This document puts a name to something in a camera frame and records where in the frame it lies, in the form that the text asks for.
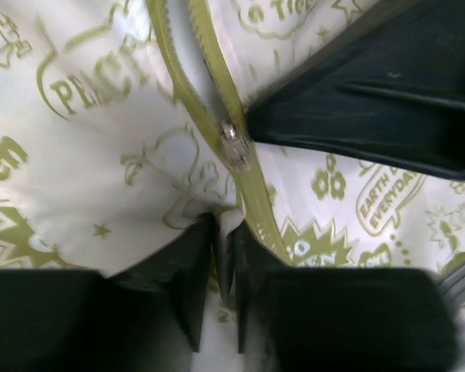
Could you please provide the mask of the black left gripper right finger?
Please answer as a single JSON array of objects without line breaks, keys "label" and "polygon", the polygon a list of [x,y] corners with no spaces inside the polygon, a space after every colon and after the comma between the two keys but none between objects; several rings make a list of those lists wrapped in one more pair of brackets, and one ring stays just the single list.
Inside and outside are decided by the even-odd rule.
[{"label": "black left gripper right finger", "polygon": [[246,225],[219,253],[247,371],[448,371],[456,362],[453,307],[423,270],[289,267]]}]

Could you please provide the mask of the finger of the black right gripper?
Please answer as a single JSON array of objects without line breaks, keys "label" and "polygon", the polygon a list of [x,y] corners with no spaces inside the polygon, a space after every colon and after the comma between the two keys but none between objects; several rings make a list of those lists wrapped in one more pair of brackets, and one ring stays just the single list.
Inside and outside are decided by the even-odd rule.
[{"label": "finger of the black right gripper", "polygon": [[246,111],[251,138],[465,181],[465,1],[379,1]]}]

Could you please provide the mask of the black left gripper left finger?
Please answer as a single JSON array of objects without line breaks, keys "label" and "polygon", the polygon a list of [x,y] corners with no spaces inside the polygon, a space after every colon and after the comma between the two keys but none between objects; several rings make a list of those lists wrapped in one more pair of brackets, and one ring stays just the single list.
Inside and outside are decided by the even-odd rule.
[{"label": "black left gripper left finger", "polygon": [[198,350],[216,222],[114,277],[0,270],[0,371],[188,371]]}]

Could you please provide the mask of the silver zipper pull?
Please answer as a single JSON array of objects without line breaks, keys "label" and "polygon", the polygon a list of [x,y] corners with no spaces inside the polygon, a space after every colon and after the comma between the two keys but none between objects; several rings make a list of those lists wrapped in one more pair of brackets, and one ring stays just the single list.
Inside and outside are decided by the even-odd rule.
[{"label": "silver zipper pull", "polygon": [[251,171],[251,149],[245,136],[229,122],[221,124],[221,150],[230,170],[235,172]]}]

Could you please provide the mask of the cream green printed hooded jacket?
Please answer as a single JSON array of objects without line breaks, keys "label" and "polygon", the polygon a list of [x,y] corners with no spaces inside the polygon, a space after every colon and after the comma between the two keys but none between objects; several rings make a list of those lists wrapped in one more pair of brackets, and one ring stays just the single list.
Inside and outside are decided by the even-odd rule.
[{"label": "cream green printed hooded jacket", "polygon": [[[247,109],[379,1],[0,1],[0,270],[114,277],[216,222],[188,371],[247,371],[220,249],[294,268],[465,261],[465,181],[270,143]],[[221,122],[251,149],[230,170]],[[465,307],[453,310],[465,371]]]}]

